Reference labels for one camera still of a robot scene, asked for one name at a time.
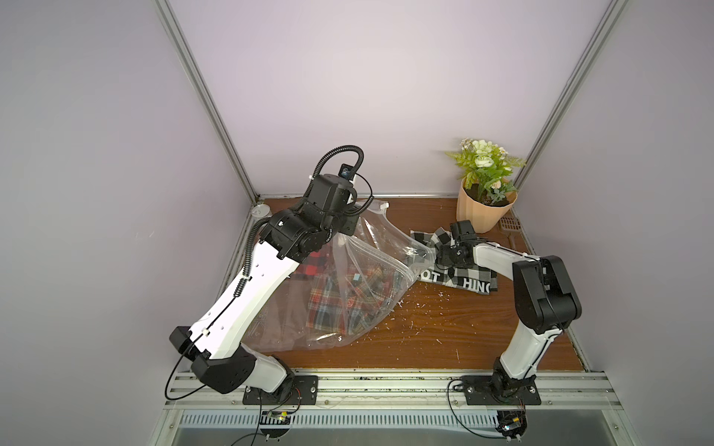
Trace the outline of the black white plaid shirt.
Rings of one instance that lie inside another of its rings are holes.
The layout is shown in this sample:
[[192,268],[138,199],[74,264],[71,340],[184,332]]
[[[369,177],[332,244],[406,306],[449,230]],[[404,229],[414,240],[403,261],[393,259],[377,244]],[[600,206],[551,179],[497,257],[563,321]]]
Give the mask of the black white plaid shirt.
[[[437,250],[443,246],[455,244],[451,232],[438,228],[436,232],[415,232],[411,230],[412,239]],[[467,269],[449,267],[443,268],[433,263],[419,275],[420,282],[440,284],[450,288],[470,291],[479,295],[490,295],[498,291],[498,274],[482,267]]]

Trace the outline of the clear plastic vacuum bag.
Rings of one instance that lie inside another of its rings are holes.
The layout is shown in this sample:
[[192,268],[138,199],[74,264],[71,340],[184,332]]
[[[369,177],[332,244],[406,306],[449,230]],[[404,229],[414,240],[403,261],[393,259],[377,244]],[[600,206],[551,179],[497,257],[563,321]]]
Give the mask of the clear plastic vacuum bag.
[[388,209],[374,202],[352,236],[310,254],[252,321],[245,345],[262,353],[344,347],[389,316],[436,255],[394,226]]

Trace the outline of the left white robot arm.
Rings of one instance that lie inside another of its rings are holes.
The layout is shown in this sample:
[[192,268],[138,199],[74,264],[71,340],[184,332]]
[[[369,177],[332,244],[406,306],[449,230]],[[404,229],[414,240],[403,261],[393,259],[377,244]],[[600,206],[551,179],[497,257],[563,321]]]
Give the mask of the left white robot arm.
[[299,265],[339,233],[351,236],[368,203],[358,204],[353,172],[315,174],[300,201],[257,221],[243,269],[196,323],[169,336],[196,378],[220,394],[242,386],[287,398],[293,371],[244,342],[249,325]]

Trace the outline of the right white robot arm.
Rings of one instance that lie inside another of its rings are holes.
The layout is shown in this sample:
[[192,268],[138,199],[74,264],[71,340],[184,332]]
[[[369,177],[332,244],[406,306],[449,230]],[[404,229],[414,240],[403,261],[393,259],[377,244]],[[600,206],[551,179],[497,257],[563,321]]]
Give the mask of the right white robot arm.
[[519,319],[490,377],[465,375],[462,391],[484,403],[539,404],[537,366],[555,339],[582,314],[567,268],[557,256],[519,253],[480,237],[461,220],[434,234],[436,265],[446,271],[485,268],[512,280]]

